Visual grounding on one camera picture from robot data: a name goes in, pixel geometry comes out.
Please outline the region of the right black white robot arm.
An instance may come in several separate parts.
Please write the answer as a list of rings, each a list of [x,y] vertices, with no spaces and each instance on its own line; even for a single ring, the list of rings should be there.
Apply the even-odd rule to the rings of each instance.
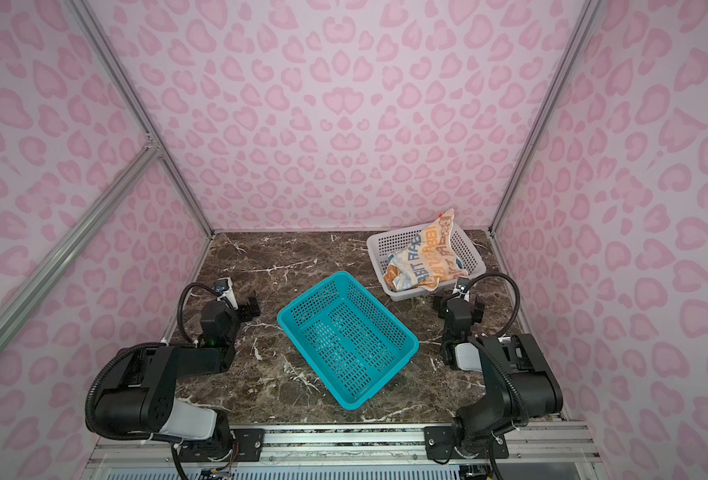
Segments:
[[[479,372],[480,399],[460,407],[448,427],[424,429],[427,458],[438,464],[452,459],[509,456],[505,435],[534,418],[557,414],[563,407],[560,386],[530,334],[477,336],[484,307],[459,293],[435,296],[433,309],[443,321],[441,358],[453,370]]]

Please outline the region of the white plastic basket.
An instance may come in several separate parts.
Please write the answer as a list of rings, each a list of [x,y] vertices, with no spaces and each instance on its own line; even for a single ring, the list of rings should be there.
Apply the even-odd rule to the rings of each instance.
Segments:
[[[422,287],[416,287],[403,291],[393,291],[384,280],[384,274],[388,267],[389,257],[393,253],[407,248],[414,240],[414,237],[427,226],[428,224],[421,224],[376,233],[371,235],[366,241],[368,255],[380,286],[393,301],[403,301],[418,296],[433,295],[448,288],[452,289],[455,285],[455,280],[450,280],[441,283],[437,289],[432,291],[426,290]],[[450,242],[453,251],[460,259],[462,267],[468,271],[471,278],[482,275],[487,271],[487,267],[472,240],[457,224],[453,226]]]

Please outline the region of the teal plastic basket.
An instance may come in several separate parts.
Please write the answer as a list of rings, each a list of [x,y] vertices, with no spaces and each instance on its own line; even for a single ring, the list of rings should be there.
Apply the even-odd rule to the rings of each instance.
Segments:
[[[347,410],[360,408],[377,394],[420,346],[416,335],[345,271],[294,299],[277,321]]]

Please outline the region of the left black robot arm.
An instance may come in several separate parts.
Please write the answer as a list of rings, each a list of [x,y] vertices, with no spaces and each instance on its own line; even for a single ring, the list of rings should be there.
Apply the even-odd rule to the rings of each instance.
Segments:
[[[88,390],[88,430],[109,440],[168,443],[186,462],[232,455],[237,441],[226,413],[178,400],[176,387],[180,379],[227,372],[240,327],[260,314],[254,296],[237,307],[214,300],[202,308],[197,344],[148,342],[119,350]]]

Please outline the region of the cream rabbit print towel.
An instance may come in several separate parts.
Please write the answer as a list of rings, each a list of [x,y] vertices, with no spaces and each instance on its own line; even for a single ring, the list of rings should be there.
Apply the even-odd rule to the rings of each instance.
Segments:
[[[454,210],[448,209],[418,232],[405,249],[389,257],[383,278],[392,291],[435,291],[443,282],[468,275],[451,245],[454,218]]]

